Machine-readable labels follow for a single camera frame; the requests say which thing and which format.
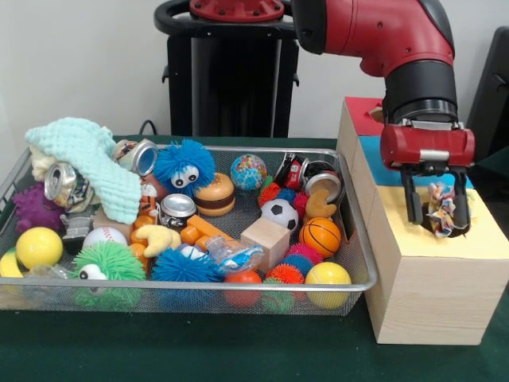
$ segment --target black cable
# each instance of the black cable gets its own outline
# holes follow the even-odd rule
[[[150,125],[150,127],[152,127],[153,134],[157,135],[157,128],[150,119],[147,119],[144,123],[142,123],[142,127],[140,127],[140,132],[138,133],[139,135],[143,134],[143,131],[145,131],[146,125]]]

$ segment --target white wall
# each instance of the white wall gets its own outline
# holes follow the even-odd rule
[[[0,163],[25,147],[30,127],[79,116],[135,133],[152,119],[169,130],[166,35],[153,26],[163,0],[0,0]],[[492,35],[508,0],[442,0],[456,42],[460,116],[466,121]],[[359,60],[301,51],[290,135],[335,138],[345,96],[383,96]]]

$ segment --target blue paper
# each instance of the blue paper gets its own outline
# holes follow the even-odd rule
[[[380,155],[380,137],[359,137],[359,140],[375,183],[377,185],[401,186],[401,174],[399,171],[389,170],[383,165],[382,156]],[[441,177],[414,177],[416,187],[427,187],[429,183],[438,182],[445,185],[454,185],[454,176],[447,173]],[[467,179],[467,188],[474,188],[470,179]]]

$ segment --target light blue knitted cloth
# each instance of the light blue knitted cloth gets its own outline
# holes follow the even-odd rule
[[[58,161],[70,163],[88,179],[108,218],[134,223],[141,180],[111,159],[115,141],[110,130],[87,119],[65,118],[30,129],[25,139]]]

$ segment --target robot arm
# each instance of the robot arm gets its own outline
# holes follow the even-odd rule
[[[380,153],[401,172],[409,221],[422,222],[412,177],[452,173],[454,220],[466,227],[465,168],[475,143],[458,123],[453,34],[439,1],[292,0],[292,8],[302,48],[361,57],[363,72],[384,77]]]

